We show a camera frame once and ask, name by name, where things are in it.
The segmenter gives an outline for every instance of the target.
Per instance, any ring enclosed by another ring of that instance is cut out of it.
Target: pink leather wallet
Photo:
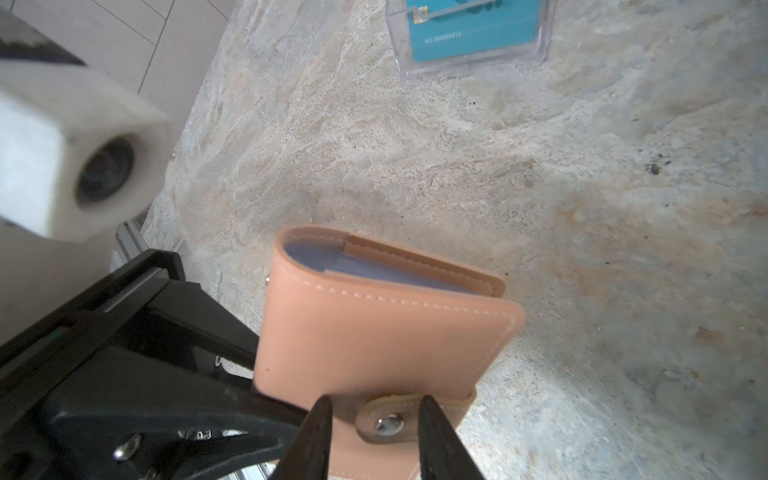
[[[454,427],[525,322],[502,279],[430,253],[325,227],[278,232],[253,383],[311,409],[333,399],[330,473],[419,471],[419,400]]]

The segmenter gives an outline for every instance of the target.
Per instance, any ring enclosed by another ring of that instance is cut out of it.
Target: card holder
[[[331,475],[414,478],[421,396],[434,396],[457,426],[475,384],[525,322],[504,290],[492,273],[384,240],[283,229],[254,386],[304,409],[332,396]]]

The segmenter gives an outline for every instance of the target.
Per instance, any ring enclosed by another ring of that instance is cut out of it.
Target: marble surface
[[[768,7],[564,0],[548,60],[400,82],[383,3],[241,0],[144,235],[256,331],[279,227],[493,270],[486,478],[768,477]]]

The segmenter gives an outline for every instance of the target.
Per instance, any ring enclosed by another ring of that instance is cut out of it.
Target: tiled floor
[[[187,123],[237,0],[0,0],[44,35]]]

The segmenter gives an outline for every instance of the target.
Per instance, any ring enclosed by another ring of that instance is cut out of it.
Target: blue id card
[[[468,0],[406,0],[408,7],[436,13]],[[414,61],[465,55],[534,41],[538,32],[539,0],[495,0],[426,22],[408,13]]]

